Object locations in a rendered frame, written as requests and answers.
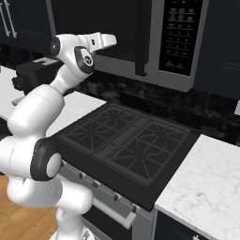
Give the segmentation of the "dark base cupboard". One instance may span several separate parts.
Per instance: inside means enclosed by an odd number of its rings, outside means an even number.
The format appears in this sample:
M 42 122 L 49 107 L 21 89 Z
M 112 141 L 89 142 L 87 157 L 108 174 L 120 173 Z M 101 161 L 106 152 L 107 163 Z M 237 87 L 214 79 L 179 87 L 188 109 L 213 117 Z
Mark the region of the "dark base cupboard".
M 157 213 L 155 240 L 208 240 L 192 231 L 189 227 L 168 217 L 162 212 Z

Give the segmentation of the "black toaster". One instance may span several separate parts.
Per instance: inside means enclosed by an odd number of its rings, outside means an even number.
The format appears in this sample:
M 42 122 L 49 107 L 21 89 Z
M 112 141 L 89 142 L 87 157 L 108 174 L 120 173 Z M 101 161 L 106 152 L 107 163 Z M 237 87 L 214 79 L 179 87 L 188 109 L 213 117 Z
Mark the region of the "black toaster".
M 27 95 L 39 85 L 50 84 L 61 66 L 62 62 L 51 57 L 23 63 L 17 66 L 17 76 L 12 79 L 12 84 L 16 90 Z

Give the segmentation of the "dark microwave door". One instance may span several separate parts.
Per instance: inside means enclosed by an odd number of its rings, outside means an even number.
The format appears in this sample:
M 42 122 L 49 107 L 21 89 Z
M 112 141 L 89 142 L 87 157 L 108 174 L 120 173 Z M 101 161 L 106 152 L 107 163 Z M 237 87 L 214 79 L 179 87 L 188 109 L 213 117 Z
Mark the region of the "dark microwave door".
M 135 73 L 137 0 L 51 0 L 57 34 L 115 35 L 117 44 L 95 53 L 96 69 L 130 79 L 149 82 L 156 77 L 149 60 L 146 76 Z

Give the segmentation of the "grey microwave oven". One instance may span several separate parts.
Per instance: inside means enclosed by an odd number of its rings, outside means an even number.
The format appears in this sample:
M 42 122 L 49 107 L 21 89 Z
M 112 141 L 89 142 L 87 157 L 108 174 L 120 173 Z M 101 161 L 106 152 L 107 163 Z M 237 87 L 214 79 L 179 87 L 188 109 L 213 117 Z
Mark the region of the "grey microwave oven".
M 52 33 L 51 0 L 46 0 Z M 208 0 L 152 0 L 150 61 L 156 77 L 146 83 L 186 92 L 192 88 Z

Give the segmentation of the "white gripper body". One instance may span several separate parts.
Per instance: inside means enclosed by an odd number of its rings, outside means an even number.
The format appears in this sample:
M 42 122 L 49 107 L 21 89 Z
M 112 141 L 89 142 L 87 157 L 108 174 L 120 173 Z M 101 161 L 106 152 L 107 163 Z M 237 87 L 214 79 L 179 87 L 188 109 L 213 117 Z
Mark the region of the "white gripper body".
M 99 34 L 97 40 L 98 40 L 98 48 L 100 50 L 108 49 L 117 44 L 115 35 Z

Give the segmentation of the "black gas hob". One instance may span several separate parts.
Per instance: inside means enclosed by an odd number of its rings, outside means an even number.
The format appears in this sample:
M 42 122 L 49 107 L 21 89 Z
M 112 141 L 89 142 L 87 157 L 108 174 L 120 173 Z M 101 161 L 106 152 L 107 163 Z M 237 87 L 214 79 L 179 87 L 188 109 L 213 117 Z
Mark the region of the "black gas hob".
M 150 212 L 199 137 L 191 127 L 106 103 L 52 141 L 66 163 Z

